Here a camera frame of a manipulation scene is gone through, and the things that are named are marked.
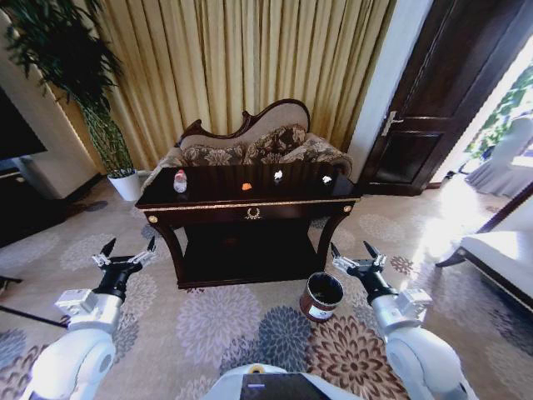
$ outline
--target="wooden console table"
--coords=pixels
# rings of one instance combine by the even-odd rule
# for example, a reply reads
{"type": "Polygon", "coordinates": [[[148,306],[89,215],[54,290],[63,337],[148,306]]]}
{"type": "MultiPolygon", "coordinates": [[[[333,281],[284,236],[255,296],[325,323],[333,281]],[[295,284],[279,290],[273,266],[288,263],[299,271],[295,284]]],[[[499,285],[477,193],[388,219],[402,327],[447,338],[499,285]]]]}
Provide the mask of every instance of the wooden console table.
{"type": "Polygon", "coordinates": [[[324,269],[333,232],[361,196],[323,162],[183,169],[184,193],[172,187],[177,168],[163,168],[136,205],[167,243],[179,288],[308,278],[324,269]],[[329,218],[315,252],[307,231],[321,217],[329,218]],[[181,227],[185,255],[174,234],[181,227]]]}

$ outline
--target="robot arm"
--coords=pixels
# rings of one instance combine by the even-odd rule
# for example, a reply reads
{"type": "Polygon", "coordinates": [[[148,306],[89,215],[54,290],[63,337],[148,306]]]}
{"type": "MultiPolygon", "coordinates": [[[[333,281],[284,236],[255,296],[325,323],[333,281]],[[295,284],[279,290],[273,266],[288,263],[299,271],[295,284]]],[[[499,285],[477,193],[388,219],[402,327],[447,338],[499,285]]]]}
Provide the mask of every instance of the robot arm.
{"type": "Polygon", "coordinates": [[[105,245],[95,260],[104,275],[93,289],[67,290],[56,301],[70,316],[65,336],[44,349],[32,367],[32,381],[21,399],[32,393],[47,399],[90,400],[112,366],[120,307],[126,300],[126,284],[132,273],[154,256],[152,238],[145,252],[130,257],[108,257],[115,239],[105,245]]]}
{"type": "Polygon", "coordinates": [[[423,400],[476,399],[454,349],[421,328],[431,298],[421,289],[407,289],[398,294],[381,275],[386,256],[364,243],[371,259],[342,257],[332,243],[333,265],[361,280],[386,342],[387,359],[410,397],[423,400]]]}
{"type": "Polygon", "coordinates": [[[21,399],[33,392],[42,398],[89,400],[111,368],[115,345],[101,329],[67,333],[44,349],[32,368],[32,381],[21,399]]]}

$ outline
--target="curtain fold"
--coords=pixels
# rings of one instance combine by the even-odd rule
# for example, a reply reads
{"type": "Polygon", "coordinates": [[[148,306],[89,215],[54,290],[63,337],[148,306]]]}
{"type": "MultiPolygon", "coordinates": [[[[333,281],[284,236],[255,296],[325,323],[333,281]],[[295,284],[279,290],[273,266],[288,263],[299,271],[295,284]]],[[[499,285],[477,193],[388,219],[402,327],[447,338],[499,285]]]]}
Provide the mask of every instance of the curtain fold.
{"type": "Polygon", "coordinates": [[[281,98],[346,147],[394,2],[103,0],[99,34],[123,68],[112,112],[136,168],[154,168],[198,118],[225,135],[242,110],[281,98]]]}

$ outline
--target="potted plant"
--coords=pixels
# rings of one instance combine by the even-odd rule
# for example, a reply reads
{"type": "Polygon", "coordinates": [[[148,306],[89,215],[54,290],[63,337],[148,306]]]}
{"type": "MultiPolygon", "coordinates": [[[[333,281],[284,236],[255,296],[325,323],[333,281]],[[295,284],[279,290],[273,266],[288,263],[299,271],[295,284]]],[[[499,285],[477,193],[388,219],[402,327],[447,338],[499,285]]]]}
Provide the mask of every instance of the potted plant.
{"type": "Polygon", "coordinates": [[[40,85],[52,83],[67,101],[76,101],[107,177],[125,200],[137,200],[137,172],[107,100],[107,90],[115,86],[110,74],[120,75],[120,62],[94,34],[99,1],[88,0],[87,9],[72,0],[2,0],[0,7],[12,19],[7,29],[11,59],[24,67],[26,78],[35,64],[42,73],[40,85]]]}

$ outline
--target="patterned rug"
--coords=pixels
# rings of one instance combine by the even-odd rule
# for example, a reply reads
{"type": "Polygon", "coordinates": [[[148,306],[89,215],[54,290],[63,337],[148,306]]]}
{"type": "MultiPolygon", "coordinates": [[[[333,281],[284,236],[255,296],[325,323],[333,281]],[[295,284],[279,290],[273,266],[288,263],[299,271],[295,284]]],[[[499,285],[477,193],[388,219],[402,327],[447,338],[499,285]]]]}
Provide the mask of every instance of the patterned rug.
{"type": "MultiPolygon", "coordinates": [[[[0,249],[0,274],[22,278],[2,305],[62,319],[53,306],[69,288],[94,288],[101,273],[90,256],[117,237],[114,254],[138,253],[154,234],[141,213],[106,181],[66,222],[0,249]]],[[[364,197],[333,241],[364,258],[362,240],[388,255],[396,288],[424,288],[434,299],[425,327],[458,352],[479,398],[531,398],[533,318],[471,264],[436,269],[466,233],[505,200],[478,195],[460,179],[419,197],[364,197]]],[[[309,236],[317,245],[324,221],[309,236]]],[[[187,238],[177,231],[180,240],[187,238]]],[[[129,281],[115,363],[98,399],[197,399],[225,371],[268,363],[314,373],[365,399],[407,398],[376,334],[376,320],[356,279],[340,278],[345,297],[328,322],[307,320],[298,305],[305,281],[178,290],[170,253],[157,235],[157,258],[129,281]]],[[[0,399],[20,396],[38,354],[64,330],[0,316],[0,399]]]]}

